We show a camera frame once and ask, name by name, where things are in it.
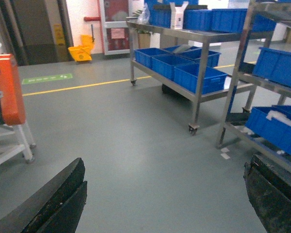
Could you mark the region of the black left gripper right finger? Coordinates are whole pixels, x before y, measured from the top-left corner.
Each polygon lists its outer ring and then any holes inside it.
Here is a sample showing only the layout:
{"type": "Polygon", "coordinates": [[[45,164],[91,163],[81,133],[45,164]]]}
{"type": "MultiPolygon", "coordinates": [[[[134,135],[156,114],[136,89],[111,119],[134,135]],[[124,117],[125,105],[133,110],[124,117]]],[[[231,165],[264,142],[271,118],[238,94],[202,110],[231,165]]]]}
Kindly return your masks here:
{"type": "Polygon", "coordinates": [[[291,233],[291,173],[254,154],[244,165],[249,201],[268,233],[291,233]]]}

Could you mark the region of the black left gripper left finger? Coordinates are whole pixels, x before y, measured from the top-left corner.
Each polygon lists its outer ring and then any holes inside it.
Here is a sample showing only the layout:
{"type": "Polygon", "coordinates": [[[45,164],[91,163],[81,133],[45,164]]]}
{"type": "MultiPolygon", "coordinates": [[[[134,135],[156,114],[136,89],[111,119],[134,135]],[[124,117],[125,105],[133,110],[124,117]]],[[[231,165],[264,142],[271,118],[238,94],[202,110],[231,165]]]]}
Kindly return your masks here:
{"type": "Polygon", "coordinates": [[[87,199],[85,166],[77,158],[0,220],[0,233],[74,233],[87,199]]]}

